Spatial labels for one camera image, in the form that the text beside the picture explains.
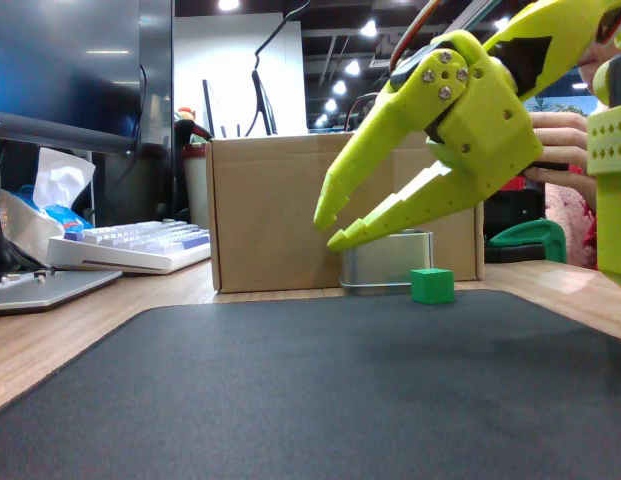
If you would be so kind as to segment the person's bare hand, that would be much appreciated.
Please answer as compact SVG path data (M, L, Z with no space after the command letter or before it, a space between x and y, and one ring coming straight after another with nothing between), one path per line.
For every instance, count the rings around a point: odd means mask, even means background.
M597 182L587 173L587 121L570 112L531 112L534 133L543 146L538 162L576 167L571 170L549 170L530 167L524 171L526 179L574 189L595 211Z

